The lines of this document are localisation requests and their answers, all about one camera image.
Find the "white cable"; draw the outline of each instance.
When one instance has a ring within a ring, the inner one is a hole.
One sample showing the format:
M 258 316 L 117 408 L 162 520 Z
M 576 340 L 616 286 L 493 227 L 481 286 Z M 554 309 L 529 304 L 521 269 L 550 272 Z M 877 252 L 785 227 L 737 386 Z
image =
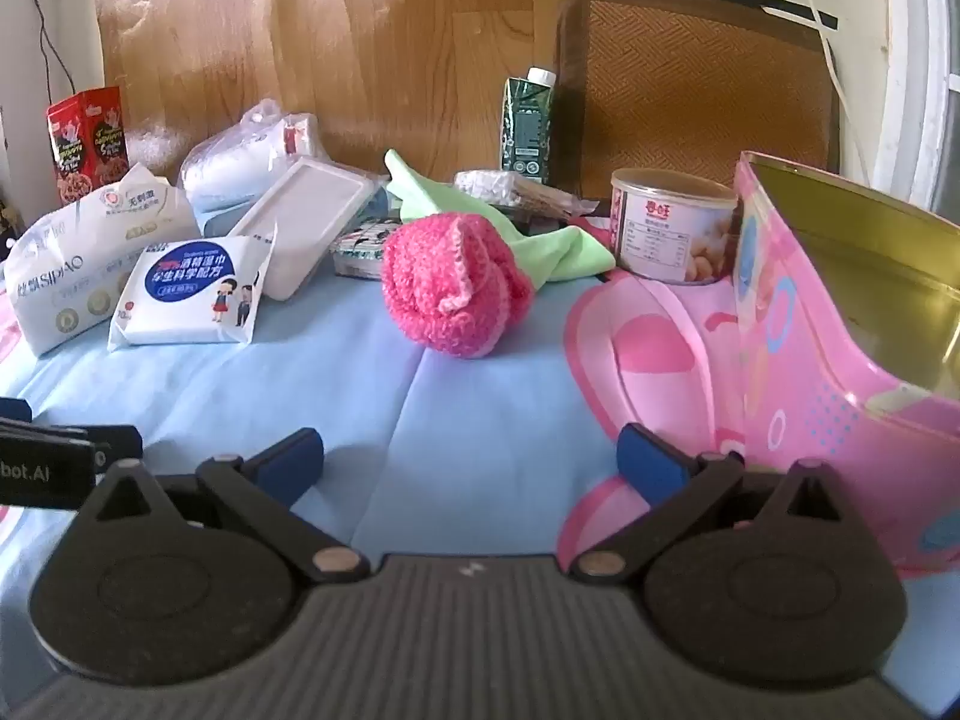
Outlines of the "white cable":
M 840 107 L 843 109 L 847 124 L 850 125 L 851 136 L 853 137 L 853 149 L 856 151 L 856 158 L 860 162 L 860 172 L 863 175 L 863 184 L 870 186 L 870 172 L 867 170 L 867 160 L 864 157 L 863 143 L 856 131 L 856 124 L 850 114 L 850 105 L 847 103 L 847 96 L 843 93 L 843 87 L 840 86 L 840 79 L 837 77 L 837 70 L 833 64 L 833 56 L 830 54 L 830 45 L 827 42 L 827 28 L 820 18 L 820 11 L 813 0 L 806 0 L 813 11 L 813 20 L 817 23 L 817 32 L 820 35 L 820 43 L 824 47 L 824 58 L 827 60 L 827 71 L 830 74 L 830 80 L 833 82 L 833 88 L 837 90 L 837 98 L 840 100 Z

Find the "plastic bag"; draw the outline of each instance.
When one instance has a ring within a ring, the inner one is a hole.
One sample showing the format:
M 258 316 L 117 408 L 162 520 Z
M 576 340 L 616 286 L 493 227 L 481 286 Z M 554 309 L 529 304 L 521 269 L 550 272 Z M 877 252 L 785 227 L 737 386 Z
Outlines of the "plastic bag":
M 148 343 L 250 343 L 272 241 L 203 238 L 147 247 L 127 282 L 107 350 Z
M 238 124 L 194 146 L 179 184 L 194 211 L 208 214 L 259 199 L 304 154 L 329 159 L 317 117 L 285 115 L 275 100 L 261 100 Z
M 464 170 L 453 177 L 453 185 L 491 205 L 560 220 L 582 217 L 598 205 L 507 170 Z
M 109 319 L 144 247 L 198 234 L 184 193 L 143 165 L 40 218 L 6 262 L 27 345 L 42 354 Z

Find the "wooden wall panel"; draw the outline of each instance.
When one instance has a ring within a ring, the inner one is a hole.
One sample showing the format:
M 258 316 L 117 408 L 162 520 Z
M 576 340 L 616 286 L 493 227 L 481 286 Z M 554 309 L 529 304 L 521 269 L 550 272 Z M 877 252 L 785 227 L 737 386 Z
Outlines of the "wooden wall panel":
M 397 148 L 448 179 L 496 163 L 507 74 L 552 61 L 559 0 L 97 0 L 131 156 L 173 177 L 267 95 L 315 112 L 338 160 Z

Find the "white plastic lid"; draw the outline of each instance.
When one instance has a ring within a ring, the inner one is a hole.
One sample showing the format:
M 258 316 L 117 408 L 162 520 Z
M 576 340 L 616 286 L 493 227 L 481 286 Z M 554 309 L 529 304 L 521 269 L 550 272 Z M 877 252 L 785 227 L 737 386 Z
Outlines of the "white plastic lid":
M 368 178 L 299 158 L 230 230 L 231 235 L 268 237 L 277 231 L 265 295 L 286 300 L 296 292 L 375 191 Z
M 544 68 L 530 68 L 529 73 L 527 73 L 527 80 L 538 83 L 541 86 L 553 87 L 557 82 L 557 74 L 551 73 L 549 70 L 544 70 Z

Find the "electrical cable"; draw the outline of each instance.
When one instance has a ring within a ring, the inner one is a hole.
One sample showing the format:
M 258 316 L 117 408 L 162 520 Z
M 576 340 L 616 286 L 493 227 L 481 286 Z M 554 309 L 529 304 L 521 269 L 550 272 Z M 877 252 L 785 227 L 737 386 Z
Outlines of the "electrical cable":
M 47 56 L 46 49 L 43 45 L 44 39 L 47 41 L 47 45 L 50 47 L 50 50 L 51 52 L 53 52 L 53 55 L 56 57 L 56 61 L 59 62 L 59 66 L 61 66 L 61 69 L 64 70 L 66 79 L 70 83 L 71 95 L 75 95 L 77 93 L 77 85 L 73 82 L 73 76 L 71 76 L 70 71 L 66 69 L 64 60 L 59 55 L 59 52 L 56 50 L 56 46 L 54 46 L 54 42 L 50 39 L 50 34 L 47 32 L 47 20 L 45 15 L 43 15 L 43 8 L 40 7 L 40 0 L 33 0 L 33 1 L 34 1 L 34 6 L 37 9 L 37 14 L 40 15 L 40 53 L 43 55 L 43 66 L 46 71 L 47 101 L 48 103 L 53 105 L 54 103 L 53 90 L 51 89 L 51 86 L 50 86 L 50 57 Z
M 863 142 L 860 139 L 856 131 L 856 124 L 853 122 L 853 117 L 850 113 L 850 105 L 847 103 L 847 96 L 844 94 L 843 87 L 840 85 L 840 79 L 837 77 L 836 66 L 833 64 L 833 54 L 830 51 L 830 44 L 827 42 L 827 28 L 824 26 L 823 21 L 820 18 L 820 11 L 817 10 L 816 4 L 813 0 L 806 0 L 806 3 L 810 6 L 810 10 L 813 11 L 813 20 L 817 25 L 817 33 L 820 35 L 820 43 L 824 47 L 824 58 L 827 60 L 827 71 L 830 74 L 830 81 L 833 82 L 833 88 L 837 90 L 837 98 L 840 100 L 840 107 L 843 108 L 844 117 L 847 120 L 847 123 L 850 125 L 851 136 L 853 137 L 853 149 L 856 151 L 856 158 L 860 162 L 860 172 L 863 175 L 863 184 L 865 186 L 870 186 L 870 172 L 867 170 L 867 160 L 864 156 L 865 151 L 863 151 Z

